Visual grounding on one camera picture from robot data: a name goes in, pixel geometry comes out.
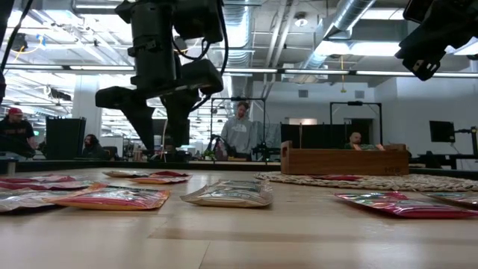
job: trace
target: wooden table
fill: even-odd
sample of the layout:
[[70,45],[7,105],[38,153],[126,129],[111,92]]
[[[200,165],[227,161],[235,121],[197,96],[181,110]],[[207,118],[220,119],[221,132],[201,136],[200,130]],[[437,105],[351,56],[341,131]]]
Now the wooden table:
[[[104,179],[101,171],[58,174]],[[280,183],[272,183],[275,200],[269,208],[200,207],[182,202],[179,196],[218,179],[249,180],[253,173],[193,173],[187,184],[157,187],[173,191],[157,211],[61,208],[30,215],[2,215],[1,268],[478,266],[478,219],[397,219],[349,206],[332,196],[347,190]],[[123,180],[111,181],[114,185],[131,185]]]

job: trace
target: man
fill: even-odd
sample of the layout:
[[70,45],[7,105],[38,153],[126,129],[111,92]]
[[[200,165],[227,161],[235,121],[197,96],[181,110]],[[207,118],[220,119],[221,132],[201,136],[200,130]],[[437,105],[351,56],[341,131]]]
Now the man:
[[361,134],[359,132],[353,132],[350,135],[349,143],[346,143],[344,149],[354,149],[353,145],[360,146],[361,144]]
[[230,118],[226,124],[224,124],[221,137],[229,146],[235,148],[236,155],[232,157],[245,158],[247,161],[250,161],[252,122],[248,120],[246,116],[248,109],[249,104],[247,102],[242,101],[238,103],[238,112],[235,117]]
[[7,116],[0,121],[0,134],[37,148],[35,134],[31,124],[23,120],[23,112],[19,108],[10,108]]
[[99,144],[98,138],[94,134],[89,134],[84,138],[84,149],[81,157],[105,160],[108,158],[108,155]]

